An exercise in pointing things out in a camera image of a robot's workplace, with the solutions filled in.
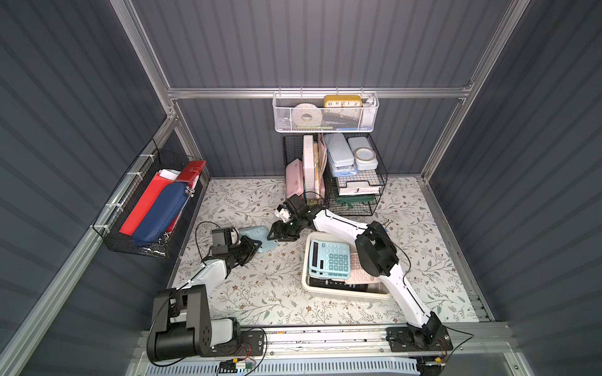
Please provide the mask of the light blue calculator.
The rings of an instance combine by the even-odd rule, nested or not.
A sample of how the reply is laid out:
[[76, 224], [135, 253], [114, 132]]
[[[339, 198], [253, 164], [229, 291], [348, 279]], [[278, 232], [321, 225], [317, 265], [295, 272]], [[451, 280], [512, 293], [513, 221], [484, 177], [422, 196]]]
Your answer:
[[350, 277], [351, 248], [347, 243], [313, 240], [308, 273], [313, 278], [346, 280]]
[[269, 230], [265, 226], [246, 227], [239, 230], [239, 233], [251, 240], [260, 241], [262, 244], [258, 250], [259, 253], [271, 252], [279, 246], [277, 241], [267, 239]]

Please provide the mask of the pink calculator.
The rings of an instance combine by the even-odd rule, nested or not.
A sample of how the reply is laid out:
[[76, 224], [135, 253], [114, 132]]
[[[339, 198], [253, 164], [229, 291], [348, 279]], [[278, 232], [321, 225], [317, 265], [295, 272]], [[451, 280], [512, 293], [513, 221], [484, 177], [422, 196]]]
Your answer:
[[377, 277], [368, 274], [360, 264], [357, 253], [350, 254], [350, 277], [345, 280], [347, 285], [374, 285], [379, 283]]

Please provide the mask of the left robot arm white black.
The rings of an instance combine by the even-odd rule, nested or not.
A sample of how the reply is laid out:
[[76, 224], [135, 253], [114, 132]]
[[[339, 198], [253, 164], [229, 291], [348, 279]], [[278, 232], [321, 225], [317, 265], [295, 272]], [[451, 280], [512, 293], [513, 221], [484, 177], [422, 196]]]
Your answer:
[[263, 242], [233, 227], [213, 230], [212, 242], [202, 267], [192, 277], [155, 296], [146, 344], [147, 357], [155, 366], [168, 367], [188, 357], [235, 355], [242, 350], [238, 320], [213, 319], [209, 297], [234, 268], [254, 258]]

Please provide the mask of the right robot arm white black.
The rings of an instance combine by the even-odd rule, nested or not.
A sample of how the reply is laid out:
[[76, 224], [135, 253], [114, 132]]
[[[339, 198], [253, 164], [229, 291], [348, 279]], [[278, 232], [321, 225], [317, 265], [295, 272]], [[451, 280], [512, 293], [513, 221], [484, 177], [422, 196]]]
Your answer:
[[401, 308], [413, 345], [420, 350], [436, 347], [444, 353], [451, 350], [447, 327], [408, 281], [399, 263], [398, 246], [381, 223], [363, 223], [338, 216], [323, 205], [309, 205], [299, 195], [286, 199], [277, 207], [275, 215], [277, 221], [271, 225], [270, 240], [297, 241], [303, 230], [311, 229], [353, 246], [363, 271], [378, 279]]

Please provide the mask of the beige plastic storage box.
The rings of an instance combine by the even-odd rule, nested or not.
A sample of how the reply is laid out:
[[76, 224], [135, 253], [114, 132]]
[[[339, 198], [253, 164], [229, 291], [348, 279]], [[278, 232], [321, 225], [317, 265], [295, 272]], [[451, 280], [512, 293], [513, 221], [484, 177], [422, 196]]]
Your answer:
[[302, 285], [313, 295], [339, 299], [387, 300], [391, 297], [378, 278], [362, 269], [353, 246], [320, 232], [307, 236]]

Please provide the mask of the white round tape box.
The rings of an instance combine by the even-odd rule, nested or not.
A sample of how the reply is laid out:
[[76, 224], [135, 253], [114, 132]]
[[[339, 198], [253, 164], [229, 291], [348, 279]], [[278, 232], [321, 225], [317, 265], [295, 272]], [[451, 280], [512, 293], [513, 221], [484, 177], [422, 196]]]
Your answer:
[[351, 137], [347, 142], [354, 155], [358, 171], [376, 170], [378, 168], [376, 151], [372, 148], [367, 137]]

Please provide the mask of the floral table mat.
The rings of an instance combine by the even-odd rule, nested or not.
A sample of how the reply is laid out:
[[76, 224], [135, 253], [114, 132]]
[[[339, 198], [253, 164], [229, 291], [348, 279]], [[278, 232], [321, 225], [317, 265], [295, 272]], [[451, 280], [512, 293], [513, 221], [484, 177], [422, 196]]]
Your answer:
[[[202, 265], [215, 226], [269, 227], [285, 198], [283, 179], [212, 180], [174, 277], [188, 280]], [[373, 216], [401, 247], [401, 265], [423, 302], [445, 323], [474, 322], [469, 292], [414, 176], [391, 177]], [[236, 317], [244, 325], [398, 324], [404, 315], [393, 299], [316, 295], [302, 285], [304, 241], [284, 243], [256, 255], [210, 295], [214, 318]]]

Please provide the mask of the pink case in organizer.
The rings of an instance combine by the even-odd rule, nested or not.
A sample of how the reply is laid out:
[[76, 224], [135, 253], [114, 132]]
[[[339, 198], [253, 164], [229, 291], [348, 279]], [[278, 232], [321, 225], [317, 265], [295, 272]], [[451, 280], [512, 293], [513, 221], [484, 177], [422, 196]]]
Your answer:
[[285, 197], [302, 196], [304, 193], [304, 165], [299, 158], [285, 168]]

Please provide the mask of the pink upright book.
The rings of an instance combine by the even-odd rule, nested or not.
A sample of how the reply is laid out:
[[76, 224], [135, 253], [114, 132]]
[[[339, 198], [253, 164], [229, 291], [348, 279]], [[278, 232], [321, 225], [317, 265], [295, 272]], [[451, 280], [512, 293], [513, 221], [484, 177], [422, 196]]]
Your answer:
[[303, 137], [304, 191], [306, 198], [316, 198], [315, 194], [315, 156], [314, 138], [312, 135]]

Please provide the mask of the navy blue pouch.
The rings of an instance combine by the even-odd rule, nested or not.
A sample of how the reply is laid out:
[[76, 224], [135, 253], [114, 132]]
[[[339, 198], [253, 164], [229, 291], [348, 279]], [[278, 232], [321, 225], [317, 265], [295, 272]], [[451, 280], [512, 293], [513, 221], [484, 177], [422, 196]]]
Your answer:
[[146, 216], [131, 236], [136, 247], [155, 243], [180, 214], [190, 197], [185, 182], [170, 183], [156, 198]]

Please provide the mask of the red folder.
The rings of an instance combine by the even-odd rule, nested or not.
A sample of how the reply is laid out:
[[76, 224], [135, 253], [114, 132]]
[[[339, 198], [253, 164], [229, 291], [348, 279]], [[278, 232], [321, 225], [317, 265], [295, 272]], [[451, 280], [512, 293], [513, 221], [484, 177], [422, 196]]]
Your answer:
[[161, 191], [170, 183], [173, 183], [179, 174], [179, 171], [173, 169], [162, 169], [157, 172], [147, 185], [140, 199], [137, 200], [133, 211], [131, 211], [128, 218], [121, 226], [119, 233], [132, 236], [152, 207], [153, 203], [155, 203], [155, 200]]

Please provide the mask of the white tape roll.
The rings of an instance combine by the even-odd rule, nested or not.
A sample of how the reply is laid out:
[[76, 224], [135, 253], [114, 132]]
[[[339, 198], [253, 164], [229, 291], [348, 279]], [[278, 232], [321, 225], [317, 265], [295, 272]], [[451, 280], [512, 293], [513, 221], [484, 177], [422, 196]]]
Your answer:
[[323, 122], [322, 109], [311, 103], [301, 103], [291, 110], [293, 125], [297, 128], [320, 128]]

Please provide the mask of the white mesh hanging basket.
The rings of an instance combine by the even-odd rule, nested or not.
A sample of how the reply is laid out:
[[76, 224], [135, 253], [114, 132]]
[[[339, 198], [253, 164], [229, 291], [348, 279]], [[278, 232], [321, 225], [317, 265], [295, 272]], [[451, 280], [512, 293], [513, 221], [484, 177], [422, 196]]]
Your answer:
[[[359, 95], [363, 107], [324, 108], [324, 98], [328, 95]], [[320, 128], [297, 128], [293, 125], [291, 110], [301, 103], [311, 103], [322, 109]], [[374, 92], [277, 91], [272, 97], [272, 108], [274, 129], [279, 133], [370, 133], [376, 123], [379, 98]]]

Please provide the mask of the yellow clock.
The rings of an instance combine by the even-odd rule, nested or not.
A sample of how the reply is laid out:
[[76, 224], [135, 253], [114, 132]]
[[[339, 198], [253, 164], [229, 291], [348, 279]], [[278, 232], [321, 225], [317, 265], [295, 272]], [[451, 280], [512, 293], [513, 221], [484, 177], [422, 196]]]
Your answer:
[[324, 98], [324, 108], [359, 108], [363, 107], [359, 95], [328, 95]]

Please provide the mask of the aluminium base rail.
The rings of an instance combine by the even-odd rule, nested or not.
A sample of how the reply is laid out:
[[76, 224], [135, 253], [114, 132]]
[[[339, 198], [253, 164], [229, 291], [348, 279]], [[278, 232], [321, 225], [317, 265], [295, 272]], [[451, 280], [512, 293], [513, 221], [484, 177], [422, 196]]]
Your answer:
[[245, 327], [235, 355], [188, 357], [159, 367], [147, 358], [142, 333], [128, 375], [216, 375], [221, 361], [257, 362], [247, 375], [533, 375], [505, 323], [447, 325], [452, 348], [420, 350], [403, 325]]

